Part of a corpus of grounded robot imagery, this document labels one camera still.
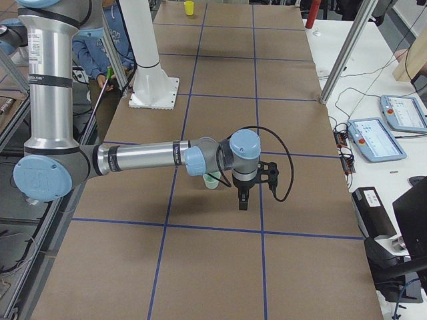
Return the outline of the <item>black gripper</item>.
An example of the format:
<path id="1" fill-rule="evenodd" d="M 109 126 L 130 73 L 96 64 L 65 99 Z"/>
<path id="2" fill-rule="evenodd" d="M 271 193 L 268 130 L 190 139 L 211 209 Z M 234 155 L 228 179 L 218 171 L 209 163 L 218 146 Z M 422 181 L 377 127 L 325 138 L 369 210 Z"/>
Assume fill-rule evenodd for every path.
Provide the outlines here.
<path id="1" fill-rule="evenodd" d="M 238 209 L 240 211 L 248 210 L 248 197 L 250 189 L 256 184 L 256 178 L 242 181 L 236 177 L 233 177 L 233 184 L 238 189 Z"/>

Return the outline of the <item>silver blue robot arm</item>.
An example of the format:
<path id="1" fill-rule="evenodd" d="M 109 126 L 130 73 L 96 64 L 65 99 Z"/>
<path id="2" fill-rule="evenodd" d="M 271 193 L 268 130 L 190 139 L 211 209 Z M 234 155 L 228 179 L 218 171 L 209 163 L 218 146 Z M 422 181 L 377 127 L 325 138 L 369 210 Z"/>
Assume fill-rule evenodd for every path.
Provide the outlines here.
<path id="1" fill-rule="evenodd" d="M 27 28 L 31 137 L 13 170 L 18 189 L 43 202 L 111 172 L 183 165 L 191 176 L 231 171 L 239 208 L 261 181 L 259 136 L 240 129 L 223 141 L 204 137 L 145 145 L 81 145 L 73 138 L 72 40 L 103 34 L 100 1 L 20 1 Z"/>

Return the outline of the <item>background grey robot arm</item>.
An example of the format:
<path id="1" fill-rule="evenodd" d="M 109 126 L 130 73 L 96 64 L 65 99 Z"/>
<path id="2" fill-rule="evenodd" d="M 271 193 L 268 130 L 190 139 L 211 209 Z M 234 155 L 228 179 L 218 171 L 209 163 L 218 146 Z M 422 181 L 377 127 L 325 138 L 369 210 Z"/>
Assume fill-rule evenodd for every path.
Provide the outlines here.
<path id="1" fill-rule="evenodd" d="M 6 55 L 11 56 L 14 64 L 28 66 L 27 29 L 18 18 L 1 21 L 1 49 Z"/>

